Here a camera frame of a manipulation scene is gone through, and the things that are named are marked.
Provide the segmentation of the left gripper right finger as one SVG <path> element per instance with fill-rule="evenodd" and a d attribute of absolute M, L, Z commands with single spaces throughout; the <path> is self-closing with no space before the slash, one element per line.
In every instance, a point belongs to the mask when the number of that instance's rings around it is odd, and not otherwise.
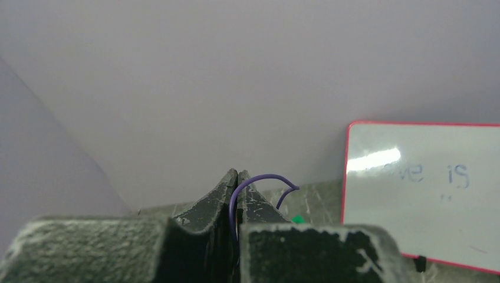
<path fill-rule="evenodd" d="M 255 185 L 236 201 L 241 282 L 409 282 L 396 241 L 373 225 L 293 223 Z"/>

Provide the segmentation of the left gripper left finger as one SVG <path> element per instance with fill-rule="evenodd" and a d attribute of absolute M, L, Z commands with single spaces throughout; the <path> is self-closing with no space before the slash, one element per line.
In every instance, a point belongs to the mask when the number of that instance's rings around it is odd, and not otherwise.
<path fill-rule="evenodd" d="M 45 216 L 1 260 L 2 282 L 229 282 L 234 269 L 229 170 L 176 216 Z"/>

